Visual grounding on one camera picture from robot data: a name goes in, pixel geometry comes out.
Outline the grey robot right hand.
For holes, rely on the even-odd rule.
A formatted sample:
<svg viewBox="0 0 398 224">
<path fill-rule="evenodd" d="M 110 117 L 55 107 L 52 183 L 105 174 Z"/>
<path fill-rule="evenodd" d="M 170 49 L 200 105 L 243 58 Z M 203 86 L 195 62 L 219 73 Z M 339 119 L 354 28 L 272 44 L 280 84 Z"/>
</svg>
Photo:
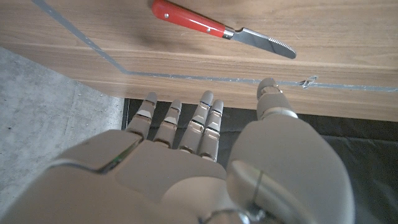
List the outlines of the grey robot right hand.
<svg viewBox="0 0 398 224">
<path fill-rule="evenodd" d="M 124 131 L 109 130 L 56 157 L 2 223 L 354 223 L 348 171 L 298 118 L 276 82 L 257 89 L 257 120 L 217 161 L 223 103 L 206 91 L 177 148 L 174 101 L 148 139 L 150 93 Z"/>
</svg>

